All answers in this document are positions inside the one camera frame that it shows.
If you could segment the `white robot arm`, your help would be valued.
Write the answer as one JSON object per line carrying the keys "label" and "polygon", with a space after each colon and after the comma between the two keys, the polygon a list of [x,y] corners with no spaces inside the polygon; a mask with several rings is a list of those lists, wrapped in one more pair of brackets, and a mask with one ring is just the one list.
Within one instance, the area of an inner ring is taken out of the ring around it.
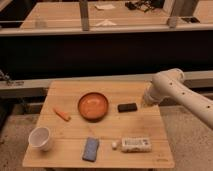
{"label": "white robot arm", "polygon": [[178,68],[157,72],[144,92],[143,103],[153,106],[170,97],[213,130],[213,101],[187,88],[184,80],[184,72]]}

